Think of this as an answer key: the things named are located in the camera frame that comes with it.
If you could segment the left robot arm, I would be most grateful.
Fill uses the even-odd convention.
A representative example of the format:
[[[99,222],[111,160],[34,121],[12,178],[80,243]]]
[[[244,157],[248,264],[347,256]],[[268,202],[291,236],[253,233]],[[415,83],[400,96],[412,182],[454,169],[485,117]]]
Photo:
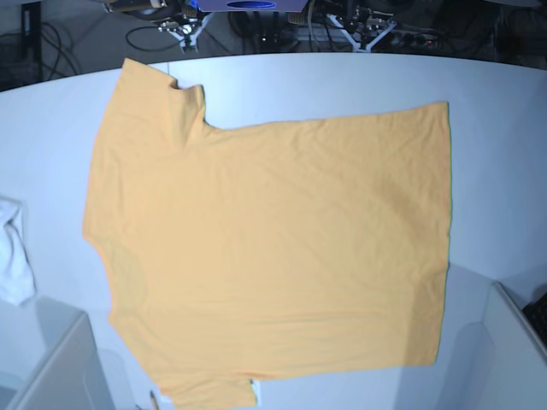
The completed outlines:
[[[393,15],[361,8],[352,17],[327,14],[328,28],[343,36],[346,43],[356,53],[373,53],[389,34],[397,27]]]

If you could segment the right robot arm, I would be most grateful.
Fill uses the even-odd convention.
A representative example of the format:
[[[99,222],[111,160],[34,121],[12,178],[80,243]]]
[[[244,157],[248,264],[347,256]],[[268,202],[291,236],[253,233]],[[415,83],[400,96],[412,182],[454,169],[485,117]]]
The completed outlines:
[[[119,0],[102,1],[102,4],[109,14],[127,15],[150,24],[134,28],[125,36],[130,47],[149,53],[167,51],[175,47],[183,53],[198,52],[198,38],[212,17],[210,12],[203,12],[196,1]],[[137,46],[131,41],[130,36],[146,29],[167,33],[176,39],[176,43],[154,49]]]

